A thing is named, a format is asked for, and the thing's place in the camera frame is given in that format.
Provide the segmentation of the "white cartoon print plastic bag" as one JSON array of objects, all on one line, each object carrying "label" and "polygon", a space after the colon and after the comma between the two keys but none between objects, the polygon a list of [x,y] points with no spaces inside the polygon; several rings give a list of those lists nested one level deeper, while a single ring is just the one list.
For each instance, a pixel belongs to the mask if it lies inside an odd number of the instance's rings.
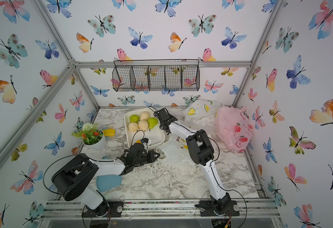
[{"label": "white cartoon print plastic bag", "polygon": [[168,141],[157,148],[164,154],[161,163],[165,165],[196,166],[190,157],[186,140],[177,135],[170,134]]}]

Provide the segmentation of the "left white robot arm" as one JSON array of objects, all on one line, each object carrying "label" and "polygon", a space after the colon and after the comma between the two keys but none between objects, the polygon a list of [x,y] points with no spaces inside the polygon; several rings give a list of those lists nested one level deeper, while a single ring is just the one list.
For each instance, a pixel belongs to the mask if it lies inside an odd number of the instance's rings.
[{"label": "left white robot arm", "polygon": [[65,201],[77,201],[85,205],[92,218],[111,216],[111,206],[104,196],[89,186],[94,177],[105,175],[122,176],[136,167],[153,163],[160,157],[148,144],[135,143],[115,160],[96,160],[86,154],[78,154],[51,178]]}]

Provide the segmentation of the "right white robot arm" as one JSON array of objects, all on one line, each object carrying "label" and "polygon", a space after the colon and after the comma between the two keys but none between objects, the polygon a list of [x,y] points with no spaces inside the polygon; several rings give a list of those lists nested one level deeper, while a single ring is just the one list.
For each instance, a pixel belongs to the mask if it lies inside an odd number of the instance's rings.
[{"label": "right white robot arm", "polygon": [[214,160],[214,147],[204,130],[193,130],[184,125],[166,108],[154,111],[160,129],[185,139],[192,161],[198,165],[208,182],[211,207],[217,215],[239,216],[237,202],[232,200],[229,191],[223,187]]}]

